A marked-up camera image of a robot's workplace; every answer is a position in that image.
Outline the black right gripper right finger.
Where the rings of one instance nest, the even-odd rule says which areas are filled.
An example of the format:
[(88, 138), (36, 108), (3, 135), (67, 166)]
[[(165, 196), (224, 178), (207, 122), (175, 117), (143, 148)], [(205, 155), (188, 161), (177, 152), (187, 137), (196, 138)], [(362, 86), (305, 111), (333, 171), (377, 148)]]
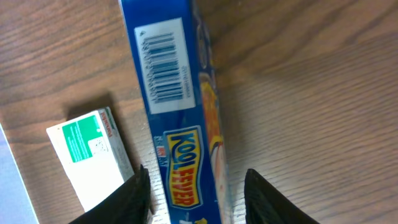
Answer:
[(247, 224), (318, 224), (254, 169), (246, 172), (244, 200)]

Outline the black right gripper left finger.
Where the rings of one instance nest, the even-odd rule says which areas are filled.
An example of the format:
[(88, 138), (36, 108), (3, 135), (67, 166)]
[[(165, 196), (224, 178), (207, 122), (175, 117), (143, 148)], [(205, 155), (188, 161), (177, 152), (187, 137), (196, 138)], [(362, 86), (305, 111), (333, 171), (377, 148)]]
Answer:
[(151, 222), (150, 177), (140, 167), (110, 196), (70, 224), (149, 224)]

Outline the white green medicine box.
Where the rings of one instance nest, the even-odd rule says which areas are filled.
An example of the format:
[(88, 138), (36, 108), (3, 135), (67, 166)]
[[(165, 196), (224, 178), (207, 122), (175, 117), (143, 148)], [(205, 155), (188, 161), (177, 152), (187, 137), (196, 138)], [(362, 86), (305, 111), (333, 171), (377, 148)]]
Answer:
[(57, 124), (46, 132), (86, 212), (134, 175), (109, 107)]

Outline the blue Kool Fever box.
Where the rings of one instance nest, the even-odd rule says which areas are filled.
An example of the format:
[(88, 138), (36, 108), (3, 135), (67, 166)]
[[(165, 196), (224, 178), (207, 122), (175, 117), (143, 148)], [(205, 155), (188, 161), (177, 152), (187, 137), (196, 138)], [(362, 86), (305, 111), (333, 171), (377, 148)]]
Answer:
[(193, 0), (119, 3), (172, 223), (232, 223), (210, 36)]

